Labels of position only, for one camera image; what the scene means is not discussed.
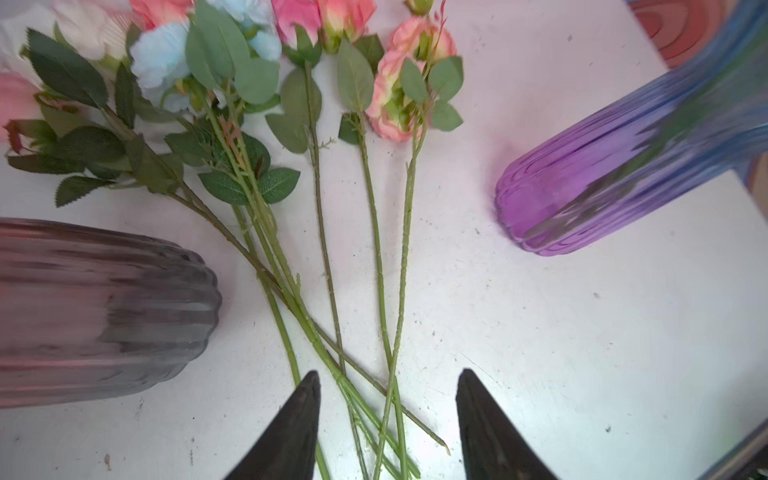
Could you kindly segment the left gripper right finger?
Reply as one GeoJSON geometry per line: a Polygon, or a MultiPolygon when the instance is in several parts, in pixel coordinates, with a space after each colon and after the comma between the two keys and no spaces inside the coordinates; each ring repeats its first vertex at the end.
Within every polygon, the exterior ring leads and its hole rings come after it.
{"type": "Polygon", "coordinates": [[[501,407],[470,369],[458,380],[456,405],[468,479],[553,479],[501,407]]]}

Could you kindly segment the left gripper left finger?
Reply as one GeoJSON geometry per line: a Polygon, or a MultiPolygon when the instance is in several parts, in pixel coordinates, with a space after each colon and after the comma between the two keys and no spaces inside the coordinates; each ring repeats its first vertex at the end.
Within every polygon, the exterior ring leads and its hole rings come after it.
{"type": "Polygon", "coordinates": [[[320,404],[319,375],[310,371],[226,479],[312,479],[320,404]]]}

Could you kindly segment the blue white rose stem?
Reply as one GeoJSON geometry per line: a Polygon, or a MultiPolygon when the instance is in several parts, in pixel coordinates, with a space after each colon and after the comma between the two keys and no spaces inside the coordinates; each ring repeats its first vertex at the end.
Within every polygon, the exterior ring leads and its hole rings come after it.
{"type": "Polygon", "coordinates": [[[323,346],[278,239],[271,205],[293,190],[294,172],[267,169],[250,151],[251,140],[242,130],[246,114],[278,100],[281,112],[266,116],[270,130],[285,149],[309,155],[305,127],[285,112],[287,107],[304,111],[304,77],[283,53],[272,2],[135,1],[132,9],[144,33],[131,48],[133,70],[148,99],[162,103],[179,94],[205,115],[207,126],[196,129],[210,150],[210,171],[201,177],[205,188],[249,215],[268,262],[269,288],[334,376],[354,437],[370,438],[377,453],[383,414],[376,415],[349,381],[343,355],[323,346]],[[378,433],[370,435],[371,427],[378,433]]]}

